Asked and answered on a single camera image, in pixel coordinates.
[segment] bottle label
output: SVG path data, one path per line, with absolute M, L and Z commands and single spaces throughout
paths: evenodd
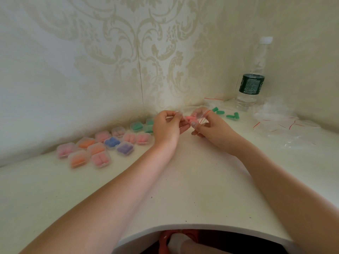
M 244 74 L 242 76 L 239 92 L 245 94 L 259 94 L 265 77 L 256 74 Z

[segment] damask wallpaper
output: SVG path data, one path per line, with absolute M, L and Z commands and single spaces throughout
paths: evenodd
M 251 50 L 268 35 L 262 92 L 339 127 L 338 7 L 336 0 L 0 0 L 0 166 L 204 97 L 233 98 Z

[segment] dark floor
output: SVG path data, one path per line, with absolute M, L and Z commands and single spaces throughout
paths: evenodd
M 282 245 L 258 237 L 217 230 L 200 230 L 199 243 L 233 254 L 287 254 Z M 157 254 L 159 242 L 154 243 L 141 254 Z

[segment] white desk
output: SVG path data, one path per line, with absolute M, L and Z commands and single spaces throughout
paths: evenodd
M 240 114 L 227 121 L 284 169 L 339 206 L 339 159 L 331 152 L 300 152 L 253 132 L 253 121 Z M 175 156 L 145 197 L 119 245 L 165 229 L 200 228 L 245 233 L 288 244 L 290 237 L 239 160 L 206 139 L 180 136 Z M 319 129 L 330 150 L 339 136 Z M 131 165 L 149 147 L 136 146 L 129 157 L 109 151 L 113 163 L 70 169 L 55 152 L 0 169 L 0 252 L 18 253 L 74 205 Z

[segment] water bottle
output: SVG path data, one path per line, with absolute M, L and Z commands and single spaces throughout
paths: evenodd
M 265 68 L 269 44 L 273 37 L 262 37 L 259 45 L 254 50 L 254 61 L 250 67 L 250 73 L 244 74 L 236 97 L 236 106 L 241 111 L 247 111 L 258 100 L 262 83 L 265 77 L 262 72 Z

